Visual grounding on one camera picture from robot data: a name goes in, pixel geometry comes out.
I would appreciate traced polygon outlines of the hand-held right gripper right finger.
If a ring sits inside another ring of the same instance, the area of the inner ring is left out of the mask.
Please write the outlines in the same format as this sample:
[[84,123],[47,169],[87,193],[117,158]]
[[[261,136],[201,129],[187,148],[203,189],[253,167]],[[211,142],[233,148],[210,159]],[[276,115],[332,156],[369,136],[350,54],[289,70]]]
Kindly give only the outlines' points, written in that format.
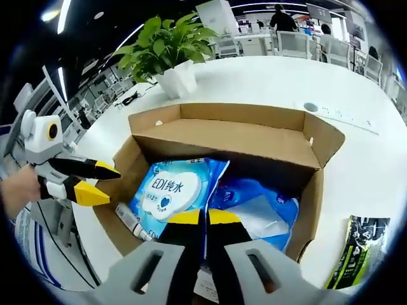
[[220,304],[316,304],[300,266],[264,240],[252,240],[231,212],[208,210],[208,263]]

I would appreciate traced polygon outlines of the person's left hand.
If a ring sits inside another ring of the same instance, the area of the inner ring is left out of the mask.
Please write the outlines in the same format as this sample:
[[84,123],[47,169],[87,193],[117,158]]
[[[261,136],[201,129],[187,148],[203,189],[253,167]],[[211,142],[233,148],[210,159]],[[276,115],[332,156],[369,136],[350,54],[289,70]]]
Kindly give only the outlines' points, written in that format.
[[30,164],[1,181],[1,201],[9,219],[14,219],[29,202],[40,199],[41,186]]

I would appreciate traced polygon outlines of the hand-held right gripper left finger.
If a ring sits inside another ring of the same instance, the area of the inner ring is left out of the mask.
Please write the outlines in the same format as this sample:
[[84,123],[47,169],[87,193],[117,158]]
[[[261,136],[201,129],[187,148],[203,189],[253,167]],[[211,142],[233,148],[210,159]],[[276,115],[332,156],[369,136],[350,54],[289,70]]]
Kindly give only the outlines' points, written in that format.
[[145,241],[112,267],[108,304],[190,304],[204,243],[201,209],[173,216],[157,241]]

